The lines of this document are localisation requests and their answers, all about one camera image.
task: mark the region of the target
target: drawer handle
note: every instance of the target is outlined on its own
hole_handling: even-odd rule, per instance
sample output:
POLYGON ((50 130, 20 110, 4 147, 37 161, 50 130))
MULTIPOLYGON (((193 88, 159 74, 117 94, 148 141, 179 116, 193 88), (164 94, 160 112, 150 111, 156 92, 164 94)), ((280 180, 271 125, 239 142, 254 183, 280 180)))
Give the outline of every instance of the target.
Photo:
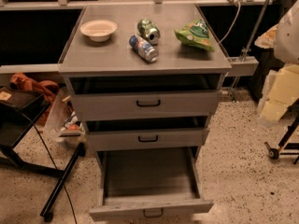
POLYGON ((142 104, 142 102, 136 101, 137 106, 139 107, 156 107, 161 104, 161 100, 159 99, 156 104, 142 104))
POLYGON ((163 208, 161 208, 161 213, 160 214, 156 214, 156 215, 148 215, 146 210, 143 210, 143 217, 145 218, 158 218, 158 217, 162 217, 164 214, 163 208))
POLYGON ((138 136, 138 141, 140 143, 150 143, 150 142, 157 142, 158 141, 158 135, 156 135, 154 138, 149 139, 149 138, 142 138, 138 136))

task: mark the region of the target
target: speckled floor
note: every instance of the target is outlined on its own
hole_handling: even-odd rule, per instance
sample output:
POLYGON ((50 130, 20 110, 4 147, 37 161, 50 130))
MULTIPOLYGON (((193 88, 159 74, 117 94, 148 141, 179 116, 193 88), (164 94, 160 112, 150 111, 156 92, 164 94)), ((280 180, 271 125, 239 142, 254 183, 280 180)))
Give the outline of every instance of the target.
MULTIPOLYGON (((293 122, 287 114, 272 128, 257 125, 257 104, 246 91, 235 93, 237 103, 223 96, 210 123, 210 134, 196 163, 204 198, 214 200, 207 214, 109 221, 107 224, 240 224, 299 223, 299 163, 294 157, 269 160, 263 144, 277 147, 293 122)), ((59 168, 65 168, 73 149, 45 137, 59 168)), ((31 130, 15 150, 25 161, 51 165, 35 130, 31 130)), ((78 224, 93 223, 89 209, 98 199, 101 173, 87 150, 72 170, 66 186, 78 224)), ((56 179, 0 167, 0 223, 44 223, 39 215, 56 179)), ((53 207, 54 224, 75 223, 64 190, 53 207)))

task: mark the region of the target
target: cable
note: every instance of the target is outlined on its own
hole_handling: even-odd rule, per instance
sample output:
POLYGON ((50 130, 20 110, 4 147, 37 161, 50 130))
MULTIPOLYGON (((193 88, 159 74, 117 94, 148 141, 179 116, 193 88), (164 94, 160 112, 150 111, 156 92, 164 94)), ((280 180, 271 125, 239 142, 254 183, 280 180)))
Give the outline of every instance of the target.
MULTIPOLYGON (((37 132, 37 134, 38 134, 38 136, 39 136, 39 138, 40 138, 40 140, 41 140, 41 142, 43 143, 43 145, 44 145, 44 147, 45 147, 45 149, 47 150, 47 152, 48 152, 48 155, 49 155, 49 157, 50 157, 50 160, 51 160, 51 162, 53 163, 53 165, 54 165, 54 167, 55 167, 55 169, 57 169, 58 170, 58 167, 57 167, 57 165, 56 165, 56 163, 55 163, 55 161, 54 161, 54 159, 53 159, 53 157, 50 155, 50 151, 49 151, 49 149, 48 149, 48 147, 47 147, 47 145, 46 145, 46 143, 45 143, 45 141, 44 141, 44 139, 43 139, 43 137, 41 136, 41 134, 39 133, 39 131, 38 131, 38 129, 37 129, 37 127, 36 127, 36 125, 34 124, 34 122, 28 117, 28 116, 26 116, 24 113, 22 113, 22 112, 19 112, 23 117, 25 117, 26 119, 28 119, 29 121, 30 121, 30 123, 31 124, 33 124, 33 126, 34 126, 34 128, 35 128, 35 130, 36 130, 36 132, 37 132)), ((68 191, 67 191, 67 189, 66 189, 66 186, 65 186, 65 184, 64 184, 64 190, 65 190, 65 193, 66 193, 66 196, 67 196, 67 199, 68 199, 68 201, 69 201, 69 203, 70 203, 70 206, 71 206, 71 209, 72 209, 72 214, 73 214, 73 217, 74 217, 74 220, 75 220, 75 223, 76 224, 78 224, 77 223, 77 219, 76 219, 76 215, 75 215, 75 210, 74 210, 74 206, 73 206, 73 203, 72 203, 72 200, 71 200, 71 197, 70 197, 70 195, 69 195, 69 193, 68 193, 68 191)))
POLYGON ((237 12, 236 12, 236 14, 235 14, 235 18, 234 18, 234 20, 233 20, 233 22, 232 22, 232 25, 231 25, 230 29, 227 31, 227 33, 226 33, 226 35, 223 37, 223 39, 221 39, 221 41, 219 42, 219 44, 226 38, 226 36, 227 36, 228 34, 231 33, 232 28, 233 28, 234 25, 235 25, 235 21, 236 21, 237 17, 239 16, 240 10, 241 10, 241 3, 240 3, 240 1, 237 1, 237 12))

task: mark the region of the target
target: blue can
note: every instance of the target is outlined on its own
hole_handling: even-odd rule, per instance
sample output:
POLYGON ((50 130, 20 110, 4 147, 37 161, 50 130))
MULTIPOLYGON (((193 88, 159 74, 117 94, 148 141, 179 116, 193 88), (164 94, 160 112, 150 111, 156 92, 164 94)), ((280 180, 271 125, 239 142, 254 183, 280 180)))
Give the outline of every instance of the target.
POLYGON ((154 63, 157 61, 159 54, 158 50, 139 35, 132 35, 129 40, 129 44, 134 51, 148 63, 154 63))

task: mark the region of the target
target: green plastic bag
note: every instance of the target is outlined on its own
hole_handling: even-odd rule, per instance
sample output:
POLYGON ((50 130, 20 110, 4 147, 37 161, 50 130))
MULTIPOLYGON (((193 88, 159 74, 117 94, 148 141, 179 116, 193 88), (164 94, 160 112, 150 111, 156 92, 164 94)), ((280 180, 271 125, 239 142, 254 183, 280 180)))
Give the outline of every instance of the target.
POLYGON ((175 34, 185 45, 215 51, 210 39, 210 31, 203 20, 191 21, 182 30, 175 30, 175 34))

